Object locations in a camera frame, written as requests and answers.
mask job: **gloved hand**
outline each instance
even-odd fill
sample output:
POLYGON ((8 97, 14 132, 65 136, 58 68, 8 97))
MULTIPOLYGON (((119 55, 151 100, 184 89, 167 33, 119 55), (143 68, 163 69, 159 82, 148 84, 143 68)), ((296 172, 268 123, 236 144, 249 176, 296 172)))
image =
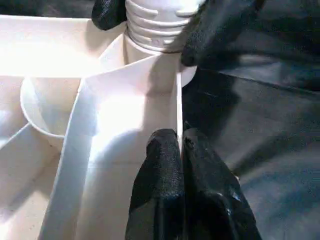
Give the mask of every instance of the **gloved hand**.
POLYGON ((260 240, 239 182, 206 137, 184 133, 183 161, 171 129, 154 132, 132 189, 126 240, 260 240))
MULTIPOLYGON (((181 62, 185 66, 195 66, 208 54, 221 51, 256 18, 264 2, 265 0, 207 0, 194 18, 196 27, 192 24, 181 62)), ((102 30, 114 28, 127 19, 125 0, 96 0, 91 18, 102 30)))

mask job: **black glove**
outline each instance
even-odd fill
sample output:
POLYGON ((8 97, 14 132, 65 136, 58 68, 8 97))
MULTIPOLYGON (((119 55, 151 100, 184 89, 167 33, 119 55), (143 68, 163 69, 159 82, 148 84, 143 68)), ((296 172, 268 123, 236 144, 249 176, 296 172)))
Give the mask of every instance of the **black glove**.
MULTIPOLYGON (((192 30, 182 51, 182 63, 198 65, 208 54, 221 51, 256 18, 264 1, 207 0, 194 18, 196 27, 190 24, 192 30)), ((91 18, 99 29, 114 28, 127 20, 125 0, 96 0, 91 18)))
POLYGON ((236 177, 206 137, 188 130, 183 147, 182 162, 173 130, 151 136, 134 181, 125 239, 182 239, 185 229, 191 240, 260 240, 236 177))
POLYGON ((180 150, 172 129, 154 132, 133 184, 126 240, 182 238, 185 187, 180 150))

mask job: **dark cloth background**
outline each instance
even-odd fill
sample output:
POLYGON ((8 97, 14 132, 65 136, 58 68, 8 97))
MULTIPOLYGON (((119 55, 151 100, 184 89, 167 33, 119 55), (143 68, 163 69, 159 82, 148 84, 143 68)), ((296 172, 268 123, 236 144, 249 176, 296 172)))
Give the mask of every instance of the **dark cloth background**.
MULTIPOLYGON (((229 52, 199 67, 183 89, 184 128, 207 135, 240 177, 264 240, 318 240, 318 2, 276 2, 266 5, 259 24, 248 26, 229 52), (268 14, 275 6, 278 15, 268 14)), ((93 5, 0 0, 0 14, 90 18, 93 5)))

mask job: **white plastic bottle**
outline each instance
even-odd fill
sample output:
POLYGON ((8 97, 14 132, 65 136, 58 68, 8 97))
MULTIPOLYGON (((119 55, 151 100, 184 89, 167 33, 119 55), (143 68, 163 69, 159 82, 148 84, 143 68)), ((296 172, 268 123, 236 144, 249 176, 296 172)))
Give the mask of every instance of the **white plastic bottle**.
POLYGON ((139 46, 163 53, 180 52, 183 29, 204 0, 126 0, 128 32, 139 46))

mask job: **white plastic tray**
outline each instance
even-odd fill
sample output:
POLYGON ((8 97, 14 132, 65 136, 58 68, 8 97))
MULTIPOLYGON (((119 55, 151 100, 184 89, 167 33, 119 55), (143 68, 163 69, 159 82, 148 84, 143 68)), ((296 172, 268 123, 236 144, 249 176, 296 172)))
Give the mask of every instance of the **white plastic tray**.
POLYGON ((149 136, 181 143, 195 69, 125 29, 0 16, 0 239, 123 239, 149 136))

